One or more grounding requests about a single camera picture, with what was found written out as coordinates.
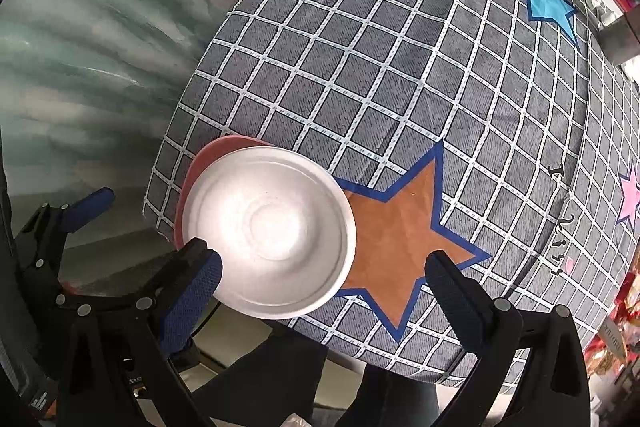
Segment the white paper bowl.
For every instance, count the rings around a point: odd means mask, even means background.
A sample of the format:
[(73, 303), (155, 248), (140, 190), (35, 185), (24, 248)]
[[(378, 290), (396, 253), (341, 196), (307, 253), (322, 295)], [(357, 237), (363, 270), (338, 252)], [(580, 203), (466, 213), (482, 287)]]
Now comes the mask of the white paper bowl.
[(176, 210), (175, 241), (201, 239), (221, 257), (215, 298), (265, 320), (290, 319), (332, 299), (352, 269), (356, 223), (326, 169), (272, 145), (196, 156)]

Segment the red festive decorations pile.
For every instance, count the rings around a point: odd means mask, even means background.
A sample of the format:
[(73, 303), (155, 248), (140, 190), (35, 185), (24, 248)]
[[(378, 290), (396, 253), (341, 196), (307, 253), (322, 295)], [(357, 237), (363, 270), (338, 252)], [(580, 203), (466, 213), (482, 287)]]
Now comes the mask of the red festive decorations pile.
[(614, 299), (585, 350), (587, 376), (616, 377), (639, 356), (639, 249)]

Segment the pale green curtain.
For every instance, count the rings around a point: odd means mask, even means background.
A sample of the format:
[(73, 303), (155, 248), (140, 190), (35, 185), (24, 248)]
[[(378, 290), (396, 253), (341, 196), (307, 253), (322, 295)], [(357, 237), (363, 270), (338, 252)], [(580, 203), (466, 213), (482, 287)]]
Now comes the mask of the pale green curtain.
[(67, 239), (61, 277), (155, 265), (142, 215), (153, 162), (224, 14), (209, 0), (2, 0), (1, 141), (14, 225), (39, 204), (116, 195)]

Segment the grey checked tablecloth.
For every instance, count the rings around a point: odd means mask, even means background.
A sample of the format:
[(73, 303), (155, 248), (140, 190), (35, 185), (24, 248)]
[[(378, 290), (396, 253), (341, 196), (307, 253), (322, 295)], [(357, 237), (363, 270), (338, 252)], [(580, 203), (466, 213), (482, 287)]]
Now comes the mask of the grey checked tablecloth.
[(239, 0), (184, 89), (143, 213), (164, 235), (203, 146), (295, 150), (357, 198), (432, 181), (430, 231), (521, 309), (589, 341), (639, 236), (639, 90), (587, 0)]

